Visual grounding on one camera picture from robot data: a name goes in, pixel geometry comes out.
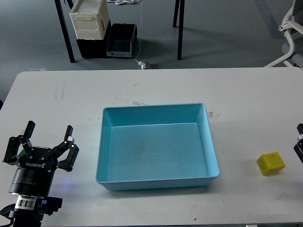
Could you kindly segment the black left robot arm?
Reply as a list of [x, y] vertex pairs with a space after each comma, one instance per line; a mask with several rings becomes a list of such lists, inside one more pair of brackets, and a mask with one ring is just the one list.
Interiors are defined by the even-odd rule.
[[30, 138], [35, 125], [29, 121], [22, 134], [9, 139], [3, 159], [4, 163], [17, 166], [9, 193], [17, 195], [18, 199], [0, 211], [13, 227], [39, 227], [44, 215], [50, 216], [61, 208], [62, 199], [49, 196], [54, 173], [58, 168], [72, 171], [79, 152], [70, 125], [59, 145], [34, 147]]

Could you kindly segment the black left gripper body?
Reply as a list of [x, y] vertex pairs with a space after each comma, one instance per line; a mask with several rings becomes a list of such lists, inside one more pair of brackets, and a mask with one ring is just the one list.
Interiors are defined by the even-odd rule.
[[32, 158], [24, 154], [19, 158], [19, 166], [15, 172], [9, 192], [11, 194], [32, 197], [47, 197], [53, 181], [57, 158], [49, 157], [41, 160], [50, 148], [33, 147]]

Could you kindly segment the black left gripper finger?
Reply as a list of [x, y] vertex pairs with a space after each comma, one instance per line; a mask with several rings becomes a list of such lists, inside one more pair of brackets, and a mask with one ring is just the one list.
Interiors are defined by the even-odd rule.
[[33, 134], [35, 125], [36, 124], [33, 121], [29, 121], [23, 134], [20, 134], [17, 137], [10, 137], [3, 159], [4, 163], [9, 165], [15, 165], [18, 163], [18, 149], [20, 145], [22, 145], [28, 160], [32, 160], [34, 158], [33, 146], [30, 142], [30, 138]]
[[43, 154], [39, 160], [45, 164], [46, 169], [54, 171], [63, 169], [71, 172], [79, 152], [78, 146], [74, 143], [72, 137], [73, 127], [67, 126], [63, 142]]

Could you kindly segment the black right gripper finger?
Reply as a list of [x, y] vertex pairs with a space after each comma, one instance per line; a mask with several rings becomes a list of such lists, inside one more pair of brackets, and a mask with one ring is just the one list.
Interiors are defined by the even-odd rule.
[[294, 146], [294, 151], [299, 157], [300, 161], [303, 163], [303, 124], [300, 123], [297, 126], [297, 130], [299, 132], [298, 142]]

